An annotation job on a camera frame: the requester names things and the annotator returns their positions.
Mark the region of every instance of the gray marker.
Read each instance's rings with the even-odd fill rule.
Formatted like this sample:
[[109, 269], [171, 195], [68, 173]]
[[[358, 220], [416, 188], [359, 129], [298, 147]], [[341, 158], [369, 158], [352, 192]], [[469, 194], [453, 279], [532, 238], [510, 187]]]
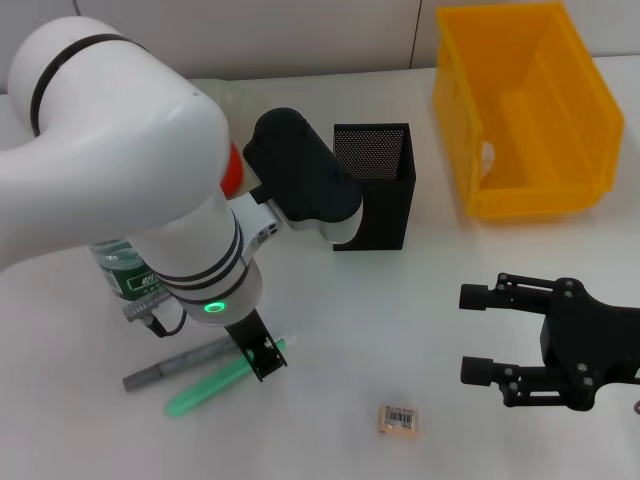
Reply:
[[188, 370], [224, 353], [236, 350], [238, 347], [231, 337], [226, 336], [202, 345], [201, 347], [181, 353], [175, 357], [163, 360], [160, 363], [140, 370], [122, 379], [124, 389], [127, 392], [138, 390], [151, 385], [165, 377]]

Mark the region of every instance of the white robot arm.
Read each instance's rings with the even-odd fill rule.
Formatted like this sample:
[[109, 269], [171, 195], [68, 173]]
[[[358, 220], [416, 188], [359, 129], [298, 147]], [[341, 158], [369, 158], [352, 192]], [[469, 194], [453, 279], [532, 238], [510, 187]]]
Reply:
[[[226, 201], [229, 128], [213, 100], [86, 17], [55, 20], [24, 42], [9, 96], [37, 138], [0, 152], [0, 270], [127, 237], [194, 319], [230, 326], [255, 313], [251, 256], [280, 225], [279, 209], [269, 196]], [[336, 241], [355, 235], [356, 210], [329, 229]]]

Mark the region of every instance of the green bottle label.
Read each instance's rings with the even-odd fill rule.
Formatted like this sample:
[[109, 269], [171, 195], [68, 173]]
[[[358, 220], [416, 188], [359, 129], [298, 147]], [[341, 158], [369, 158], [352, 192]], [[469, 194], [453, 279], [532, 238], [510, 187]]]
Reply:
[[113, 293], [130, 302], [160, 287], [158, 278], [145, 264], [128, 270], [114, 270], [102, 266], [100, 268]]

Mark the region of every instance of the black mesh pen holder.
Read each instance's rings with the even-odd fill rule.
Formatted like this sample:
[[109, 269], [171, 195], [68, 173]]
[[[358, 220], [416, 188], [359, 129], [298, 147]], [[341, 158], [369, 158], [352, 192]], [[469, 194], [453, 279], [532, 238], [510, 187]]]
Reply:
[[333, 249], [401, 250], [416, 183], [409, 125], [335, 125], [333, 138], [336, 159], [363, 196], [358, 233]]

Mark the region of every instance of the black stripe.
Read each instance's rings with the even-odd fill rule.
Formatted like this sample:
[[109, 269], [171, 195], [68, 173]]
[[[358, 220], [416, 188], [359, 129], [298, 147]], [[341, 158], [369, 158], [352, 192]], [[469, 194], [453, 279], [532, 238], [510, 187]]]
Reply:
[[215, 273], [216, 271], [218, 271], [222, 267], [222, 265], [227, 263], [227, 260], [229, 260], [229, 258], [233, 254], [233, 251], [236, 248], [236, 243], [238, 242], [238, 235], [242, 236], [242, 230], [240, 229], [240, 225], [238, 224], [238, 221], [236, 220], [235, 213], [233, 214], [233, 220], [236, 223], [236, 231], [233, 234], [233, 240], [231, 241], [231, 246], [229, 247], [229, 250], [227, 250], [227, 253], [224, 254], [224, 257], [222, 257], [222, 259], [218, 263], [216, 263], [213, 267], [207, 268], [204, 272], [196, 273], [195, 275], [190, 275], [188, 277], [172, 277], [170, 275], [164, 275], [162, 273], [156, 272], [152, 268], [150, 268], [150, 270], [153, 273], [155, 273], [156, 276], [158, 278], [160, 278], [161, 280], [171, 280], [172, 282], [193, 282], [195, 280], [200, 280], [201, 278], [208, 277], [212, 273]]
[[178, 300], [180, 302], [189, 303], [191, 305], [207, 305], [208, 303], [217, 302], [218, 300], [222, 300], [224, 298], [227, 298], [229, 295], [231, 295], [233, 292], [235, 292], [238, 288], [240, 288], [240, 285], [242, 285], [242, 282], [244, 282], [244, 279], [247, 278], [247, 274], [248, 273], [249, 273], [249, 265], [247, 265], [247, 267], [244, 269], [244, 272], [242, 272], [242, 275], [240, 275], [240, 278], [238, 279], [238, 281], [236, 283], [234, 283], [231, 286], [231, 288], [229, 288], [225, 292], [221, 293], [220, 295], [216, 295], [215, 297], [207, 298], [206, 300], [191, 300], [191, 299], [188, 299], [188, 298], [182, 298], [182, 297], [178, 297], [177, 295], [173, 295], [173, 292], [171, 292], [171, 294], [173, 295], [173, 297], [176, 300]]
[[162, 283], [164, 283], [165, 286], [167, 286], [169, 288], [176, 289], [176, 290], [190, 290], [190, 291], [193, 291], [193, 290], [202, 290], [203, 288], [210, 287], [211, 285], [214, 285], [214, 284], [218, 283], [224, 277], [229, 275], [229, 272], [233, 269], [233, 267], [236, 266], [236, 264], [238, 263], [238, 260], [240, 260], [240, 257], [242, 256], [242, 250], [244, 249], [244, 238], [242, 236], [242, 229], [240, 229], [240, 242], [238, 243], [238, 245], [239, 245], [238, 246], [238, 251], [236, 252], [235, 257], [233, 257], [233, 260], [231, 260], [229, 262], [229, 265], [227, 265], [224, 268], [224, 270], [222, 270], [218, 275], [216, 275], [215, 277], [210, 278], [206, 282], [196, 283], [196, 284], [192, 284], [192, 285], [176, 285], [174, 283], [166, 282], [164, 279], [162, 279]]
[[95, 45], [96, 43], [108, 42], [110, 40], [121, 40], [123, 42], [130, 42], [138, 45], [133, 40], [130, 40], [127, 37], [123, 37], [122, 35], [116, 35], [114, 33], [101, 33], [100, 35], [92, 35], [69, 45], [51, 61], [47, 68], [44, 69], [44, 72], [42, 72], [42, 75], [40, 75], [40, 79], [36, 84], [36, 88], [33, 90], [33, 95], [31, 96], [31, 129], [33, 130], [33, 134], [36, 137], [40, 135], [40, 122], [38, 117], [40, 115], [40, 104], [42, 103], [42, 97], [44, 97], [44, 92], [47, 90], [49, 82], [51, 82], [51, 79], [53, 79], [58, 70], [60, 70], [60, 67], [68, 62], [69, 59], [76, 53], [81, 52], [85, 48], [90, 47], [91, 45]]

